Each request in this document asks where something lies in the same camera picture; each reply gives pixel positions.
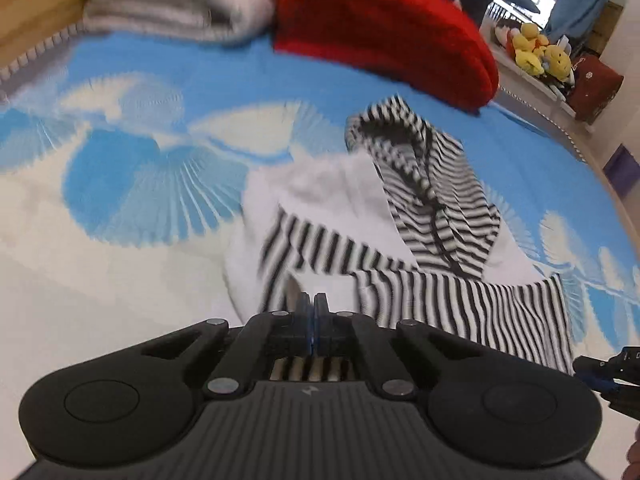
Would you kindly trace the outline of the person's hand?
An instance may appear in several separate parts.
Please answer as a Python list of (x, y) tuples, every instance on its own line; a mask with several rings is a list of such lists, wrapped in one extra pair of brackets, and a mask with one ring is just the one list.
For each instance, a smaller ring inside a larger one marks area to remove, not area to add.
[(640, 427), (634, 434), (634, 443), (628, 448), (626, 460), (622, 480), (640, 480)]

